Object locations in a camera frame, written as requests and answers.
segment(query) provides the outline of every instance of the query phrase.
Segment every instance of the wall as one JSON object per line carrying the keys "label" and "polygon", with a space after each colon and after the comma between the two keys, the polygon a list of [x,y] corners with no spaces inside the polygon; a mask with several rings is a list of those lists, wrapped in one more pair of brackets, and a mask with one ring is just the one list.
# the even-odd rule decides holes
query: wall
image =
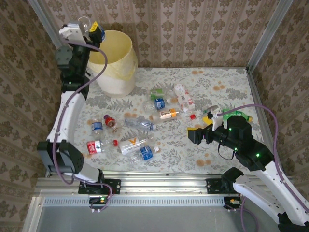
{"label": "wall", "polygon": [[55,48],[26,1],[0,0],[0,231],[22,229],[59,106]]}
{"label": "wall", "polygon": [[44,0],[53,24],[88,16],[133,41],[142,67],[246,66],[278,0]]}
{"label": "wall", "polygon": [[[279,121],[278,153],[309,197],[309,1],[294,0],[253,72],[262,103]],[[268,117],[271,129],[274,121]]]}

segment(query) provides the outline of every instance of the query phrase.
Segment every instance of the trash bin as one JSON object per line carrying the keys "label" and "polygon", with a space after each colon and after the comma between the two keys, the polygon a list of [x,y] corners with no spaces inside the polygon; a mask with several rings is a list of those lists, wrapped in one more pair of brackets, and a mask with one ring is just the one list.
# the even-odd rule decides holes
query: trash bin
{"label": "trash bin", "polygon": [[[138,61],[129,36],[116,30],[107,30],[105,33],[105,40],[101,43],[100,49],[105,52],[108,65],[97,82],[106,95],[121,98],[135,87]],[[105,58],[101,53],[90,52],[89,68],[99,73],[104,64]]]}

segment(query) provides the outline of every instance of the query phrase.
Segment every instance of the gray metal base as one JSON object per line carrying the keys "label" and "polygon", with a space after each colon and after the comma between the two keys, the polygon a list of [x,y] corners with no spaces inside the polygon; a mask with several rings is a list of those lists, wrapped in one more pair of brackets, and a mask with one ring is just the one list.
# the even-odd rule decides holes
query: gray metal base
{"label": "gray metal base", "polygon": [[[275,222],[249,200],[260,232],[278,232]],[[248,232],[253,218],[244,213]],[[37,232],[242,232],[240,213],[214,206],[109,207],[92,213],[89,207],[44,207]]]}

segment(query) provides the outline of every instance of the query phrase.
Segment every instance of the blue bottle label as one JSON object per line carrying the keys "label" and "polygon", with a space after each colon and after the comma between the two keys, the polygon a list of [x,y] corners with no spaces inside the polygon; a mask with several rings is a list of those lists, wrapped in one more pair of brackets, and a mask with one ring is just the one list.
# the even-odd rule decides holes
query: blue bottle label
{"label": "blue bottle label", "polygon": [[141,155],[143,156],[144,160],[148,160],[153,156],[153,153],[152,153],[149,146],[144,146],[144,147],[140,148],[140,152],[141,152]]}
{"label": "blue bottle label", "polygon": [[161,110],[163,108],[165,108],[165,102],[163,100],[163,98],[157,98],[154,100],[155,103],[155,107],[157,110]]}
{"label": "blue bottle label", "polygon": [[101,122],[94,122],[91,124],[91,130],[95,131],[95,130],[102,130],[103,129],[103,125]]}

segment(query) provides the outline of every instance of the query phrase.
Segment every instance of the red bottle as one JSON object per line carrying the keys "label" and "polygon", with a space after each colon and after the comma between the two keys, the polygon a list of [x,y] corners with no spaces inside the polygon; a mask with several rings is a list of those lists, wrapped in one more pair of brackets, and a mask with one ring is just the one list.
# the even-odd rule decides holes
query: red bottle
{"label": "red bottle", "polygon": [[105,124],[106,124],[106,126],[108,126],[108,127],[113,127],[113,126],[115,126],[115,124],[116,124],[115,119],[113,119],[113,118],[110,117],[109,115],[105,115],[105,116],[104,116],[104,119],[105,119]]}

